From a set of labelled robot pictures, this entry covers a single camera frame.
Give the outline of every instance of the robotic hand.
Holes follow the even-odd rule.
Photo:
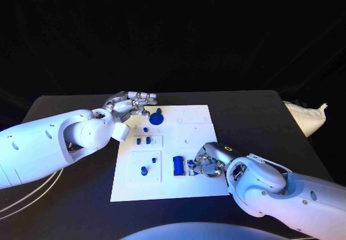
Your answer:
[[[280,167],[280,174],[267,164]],[[227,191],[253,217],[269,215],[291,229],[324,240],[346,239],[346,187],[289,169],[259,156],[241,156],[217,142],[207,142],[188,169],[208,178],[224,172]]]
[[[0,189],[28,183],[74,163],[107,143],[125,141],[130,115],[149,117],[155,94],[120,91],[103,106],[22,123],[0,132]]]

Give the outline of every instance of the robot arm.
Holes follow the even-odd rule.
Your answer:
[[[113,138],[125,141],[130,115],[149,117],[155,94],[118,92],[102,108],[76,110],[0,132],[0,189],[28,183],[92,154]]]
[[[346,187],[315,177],[280,174],[259,156],[240,154],[224,144],[207,142],[188,168],[216,178],[224,172],[227,191],[253,217],[269,215],[291,229],[325,240],[346,239]]]

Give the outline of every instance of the blue round piece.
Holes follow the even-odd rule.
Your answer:
[[[146,168],[142,166],[139,170],[141,170],[141,175],[145,176],[148,174]]]
[[[152,125],[159,125],[162,123],[164,116],[159,108],[156,108],[155,112],[149,115],[148,121]]]

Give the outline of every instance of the black table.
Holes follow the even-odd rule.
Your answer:
[[[96,109],[107,96],[41,96],[24,122],[77,109]],[[218,142],[243,154],[259,155],[293,172],[331,181],[276,92],[158,93],[156,101],[159,106],[207,105]],[[305,236],[270,216],[247,215],[230,195],[109,202],[116,154],[118,142],[110,139],[99,151],[63,169],[44,196],[22,211],[0,220],[1,239],[118,239],[146,228],[179,222],[227,223],[286,238]],[[45,179],[0,190],[0,209],[31,192]],[[12,211],[37,196],[12,207]],[[0,217],[12,211],[1,212]]]

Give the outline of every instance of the hole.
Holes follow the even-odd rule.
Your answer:
[[[311,196],[311,199],[315,201],[316,200],[316,196],[315,196],[315,192],[314,191],[309,192],[309,196]]]
[[[47,138],[51,139],[51,135],[48,134],[48,131],[44,131],[44,134],[45,134]]]
[[[11,143],[11,147],[12,147],[15,150],[19,149],[14,142]]]

